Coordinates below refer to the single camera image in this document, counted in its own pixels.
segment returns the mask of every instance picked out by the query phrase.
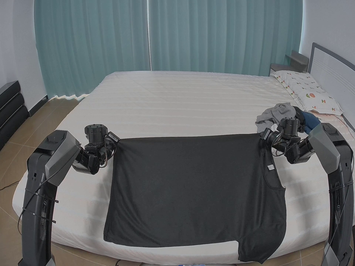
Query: curtain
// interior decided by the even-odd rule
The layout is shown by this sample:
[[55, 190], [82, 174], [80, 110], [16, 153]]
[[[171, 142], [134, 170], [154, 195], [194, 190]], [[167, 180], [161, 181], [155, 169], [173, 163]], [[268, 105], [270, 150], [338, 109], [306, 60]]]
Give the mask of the curtain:
[[49, 97], [90, 93], [115, 71], [150, 70], [146, 0], [35, 0]]
[[149, 0], [152, 70], [268, 76], [301, 28], [302, 0]]

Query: gray cloth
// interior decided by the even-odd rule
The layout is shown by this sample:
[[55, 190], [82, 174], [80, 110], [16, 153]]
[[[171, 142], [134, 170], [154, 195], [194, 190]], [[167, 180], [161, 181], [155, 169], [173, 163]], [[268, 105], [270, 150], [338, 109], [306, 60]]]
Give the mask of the gray cloth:
[[256, 117], [255, 125], [258, 133], [265, 128], [270, 128], [273, 124], [279, 124], [282, 118], [295, 117], [296, 110], [290, 103], [276, 104], [273, 108], [266, 109], [261, 115]]

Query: pillowcase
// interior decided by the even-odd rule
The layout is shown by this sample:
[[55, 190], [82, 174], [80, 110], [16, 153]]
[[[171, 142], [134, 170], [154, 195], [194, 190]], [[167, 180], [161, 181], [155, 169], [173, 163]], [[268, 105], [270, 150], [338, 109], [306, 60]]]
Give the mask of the pillowcase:
[[339, 104], [314, 80], [309, 73], [277, 71], [271, 73], [285, 87], [305, 111], [341, 115]]

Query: bed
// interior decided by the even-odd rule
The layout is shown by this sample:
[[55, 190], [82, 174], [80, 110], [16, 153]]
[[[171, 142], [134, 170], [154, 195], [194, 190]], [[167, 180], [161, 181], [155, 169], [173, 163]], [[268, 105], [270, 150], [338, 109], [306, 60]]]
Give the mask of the bed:
[[[312, 52], [311, 62], [319, 61], [317, 65], [313, 61], [310, 66], [311, 74], [317, 74], [315, 78], [326, 79], [325, 72], [335, 72], [328, 70], [332, 66], [331, 59], [324, 58], [329, 52], [315, 45]], [[340, 62], [343, 67], [337, 68], [338, 78], [347, 66]], [[349, 82], [355, 84], [354, 71], [349, 72], [353, 74]], [[340, 102], [341, 95], [334, 97]], [[283, 102], [297, 105], [273, 77], [204, 72], [115, 72], [105, 77], [58, 129], [70, 131], [82, 144], [87, 143], [84, 127], [92, 123], [104, 124], [120, 138], [256, 133], [256, 116]], [[353, 108], [340, 105], [353, 122]], [[344, 118], [318, 116], [322, 122], [335, 126], [355, 150], [355, 134]], [[110, 200], [112, 163], [111, 159], [95, 176], [77, 173], [73, 168], [69, 170], [56, 196], [59, 203], [53, 215], [56, 220], [52, 228], [53, 242], [150, 264], [240, 262], [236, 241], [166, 248], [128, 247], [105, 242], [103, 230]], [[286, 187], [287, 229], [281, 246], [271, 258], [324, 241], [329, 228], [328, 180], [318, 158], [313, 156], [307, 163], [290, 165], [286, 158], [278, 157], [275, 164], [281, 183]], [[12, 206], [18, 215], [22, 210], [26, 181], [27, 172], [13, 197]]]

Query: tiled floor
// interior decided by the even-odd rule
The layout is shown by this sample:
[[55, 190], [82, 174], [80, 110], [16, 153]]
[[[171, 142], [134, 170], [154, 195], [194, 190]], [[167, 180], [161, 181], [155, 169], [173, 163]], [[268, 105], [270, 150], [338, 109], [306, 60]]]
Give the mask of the tiled floor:
[[[0, 188], [20, 180], [27, 169], [26, 160], [41, 141], [56, 129], [65, 116], [78, 104], [75, 99], [53, 99], [40, 108], [33, 117], [11, 137], [0, 151]], [[12, 209], [12, 197], [16, 186], [0, 191], [0, 264], [17, 265], [21, 259], [21, 236], [17, 231], [17, 215]], [[269, 259], [266, 266], [307, 266], [320, 265], [324, 243]], [[97, 255], [52, 243], [52, 252], [57, 266], [114, 266], [116, 259]], [[139, 263], [120, 261], [120, 266], [138, 266]], [[259, 265], [257, 262], [244, 264]]]

